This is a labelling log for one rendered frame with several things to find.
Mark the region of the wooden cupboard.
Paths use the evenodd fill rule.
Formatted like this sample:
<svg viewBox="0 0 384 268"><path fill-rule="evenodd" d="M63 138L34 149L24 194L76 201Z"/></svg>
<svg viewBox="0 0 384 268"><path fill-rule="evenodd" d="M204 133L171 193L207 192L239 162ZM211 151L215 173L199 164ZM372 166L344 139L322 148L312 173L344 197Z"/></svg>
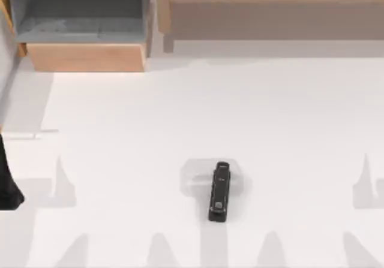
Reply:
<svg viewBox="0 0 384 268"><path fill-rule="evenodd" d="M28 43L16 40L10 0L0 0L0 10L20 55L29 56ZM147 56L153 22L166 53L177 40L334 40L355 42L351 54L384 55L384 0L149 0L147 15Z"/></svg>

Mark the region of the pale wooden drawer front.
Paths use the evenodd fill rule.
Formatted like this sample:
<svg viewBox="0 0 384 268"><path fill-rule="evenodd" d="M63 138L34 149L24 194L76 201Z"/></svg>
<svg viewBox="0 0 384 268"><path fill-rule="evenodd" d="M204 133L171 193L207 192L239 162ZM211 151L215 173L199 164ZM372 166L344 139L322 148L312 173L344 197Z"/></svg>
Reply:
<svg viewBox="0 0 384 268"><path fill-rule="evenodd" d="M26 48L41 72L143 72L147 58L143 43L28 43Z"/></svg>

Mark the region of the black stapler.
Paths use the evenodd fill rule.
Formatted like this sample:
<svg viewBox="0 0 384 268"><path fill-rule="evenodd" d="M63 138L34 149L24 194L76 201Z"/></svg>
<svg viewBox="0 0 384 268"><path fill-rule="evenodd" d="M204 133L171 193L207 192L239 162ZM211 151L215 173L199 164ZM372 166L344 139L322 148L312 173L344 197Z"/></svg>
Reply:
<svg viewBox="0 0 384 268"><path fill-rule="evenodd" d="M226 222L230 191L230 164L220 161L213 172L208 219L212 222Z"/></svg>

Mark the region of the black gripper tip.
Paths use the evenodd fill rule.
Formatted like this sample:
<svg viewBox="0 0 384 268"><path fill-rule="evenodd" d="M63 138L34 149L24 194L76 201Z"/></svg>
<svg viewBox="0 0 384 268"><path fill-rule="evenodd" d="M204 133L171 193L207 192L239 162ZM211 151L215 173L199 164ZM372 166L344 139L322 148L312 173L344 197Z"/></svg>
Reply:
<svg viewBox="0 0 384 268"><path fill-rule="evenodd" d="M0 211L16 210L24 201L25 197L11 175L0 133Z"/></svg>

